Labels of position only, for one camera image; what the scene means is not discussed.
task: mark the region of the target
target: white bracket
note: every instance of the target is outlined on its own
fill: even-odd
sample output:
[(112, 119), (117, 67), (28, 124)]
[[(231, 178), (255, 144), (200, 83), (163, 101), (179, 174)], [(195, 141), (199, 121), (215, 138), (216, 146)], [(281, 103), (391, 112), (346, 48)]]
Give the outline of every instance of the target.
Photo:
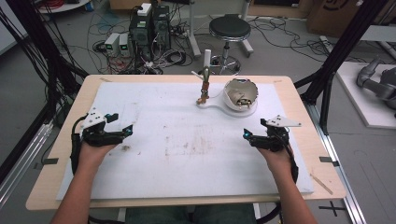
[(274, 127), (301, 127), (301, 123), (292, 119), (287, 119), (280, 115), (273, 119), (268, 119), (267, 124)]
[(101, 123), (106, 121), (106, 117), (96, 109), (96, 107), (91, 108), (90, 112), (88, 112), (87, 118), (84, 119), (80, 127), (80, 131), (82, 132), (83, 129), (89, 128), (95, 124)]

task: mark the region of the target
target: black metal pole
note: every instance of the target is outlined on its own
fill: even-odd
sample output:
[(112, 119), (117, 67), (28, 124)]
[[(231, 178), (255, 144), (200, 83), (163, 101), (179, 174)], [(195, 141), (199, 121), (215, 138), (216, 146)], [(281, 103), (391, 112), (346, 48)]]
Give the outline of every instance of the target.
[(311, 105), (316, 103), (316, 100), (324, 91), (319, 124), (326, 134), (328, 134), (327, 118), (330, 107), (332, 79), (350, 51), (361, 40), (361, 37), (387, 2), (388, 0), (365, 0), (322, 67), (315, 74), (294, 83), (294, 86), (299, 88), (311, 82), (306, 92), (302, 94), (302, 99)]

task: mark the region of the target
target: power supply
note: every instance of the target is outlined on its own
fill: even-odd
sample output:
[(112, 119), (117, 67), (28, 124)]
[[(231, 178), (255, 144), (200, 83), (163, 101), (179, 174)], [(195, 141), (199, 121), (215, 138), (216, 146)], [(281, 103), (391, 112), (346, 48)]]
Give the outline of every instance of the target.
[(108, 56), (117, 57), (117, 55), (120, 53), (120, 34), (111, 34), (111, 36), (105, 42), (105, 47)]
[(147, 16), (135, 15), (132, 17), (131, 25), (129, 26), (129, 33), (131, 34), (132, 43), (134, 46), (134, 53), (138, 55), (138, 59), (141, 57), (145, 61), (152, 61), (152, 9), (147, 13)]
[(131, 57), (129, 34), (120, 34), (120, 53), (122, 57)]
[(156, 46), (161, 49), (171, 48), (169, 6), (157, 6), (153, 12)]

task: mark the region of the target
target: wearable hand controller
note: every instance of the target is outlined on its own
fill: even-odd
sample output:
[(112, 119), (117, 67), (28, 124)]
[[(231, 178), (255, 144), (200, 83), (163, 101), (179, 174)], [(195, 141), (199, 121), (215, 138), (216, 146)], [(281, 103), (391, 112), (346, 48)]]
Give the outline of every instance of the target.
[[(119, 114), (107, 114), (103, 116), (96, 108), (93, 108), (86, 116), (76, 121), (73, 126), (72, 153), (70, 155), (73, 174), (78, 167), (78, 157), (81, 151), (82, 141), (85, 141), (92, 147), (103, 147), (122, 143), (123, 139), (133, 134), (132, 124), (122, 129), (121, 132), (105, 132), (106, 123), (113, 122), (118, 118)], [(80, 134), (75, 133), (75, 129), (77, 124), (82, 120), (84, 120), (84, 123), (81, 125), (81, 140)]]
[[(290, 157), (291, 164), (291, 177), (294, 183), (297, 182), (298, 178), (298, 166), (294, 160), (294, 155), (289, 145), (289, 134), (285, 127), (301, 126), (301, 123), (295, 122), (290, 119), (277, 116), (274, 119), (260, 119), (261, 125), (267, 128), (267, 136), (253, 135), (247, 129), (244, 129), (243, 137), (248, 140), (252, 147), (268, 149), (272, 152), (278, 152), (285, 149)], [(276, 217), (281, 212), (281, 204), (276, 203), (276, 207), (265, 217), (257, 219), (257, 223), (266, 223), (269, 220)]]
[(289, 135), (284, 127), (270, 126), (265, 119), (260, 119), (260, 123), (267, 128), (268, 136), (253, 135), (252, 132), (244, 129), (243, 136), (252, 147), (266, 148), (276, 152), (289, 144)]

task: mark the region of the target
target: round stool seat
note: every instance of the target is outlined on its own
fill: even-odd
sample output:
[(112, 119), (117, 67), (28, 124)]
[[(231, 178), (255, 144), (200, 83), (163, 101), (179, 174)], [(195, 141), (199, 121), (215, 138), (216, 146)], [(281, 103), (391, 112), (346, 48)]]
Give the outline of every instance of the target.
[(213, 36), (226, 41), (243, 41), (250, 35), (250, 25), (237, 17), (218, 17), (209, 24)]

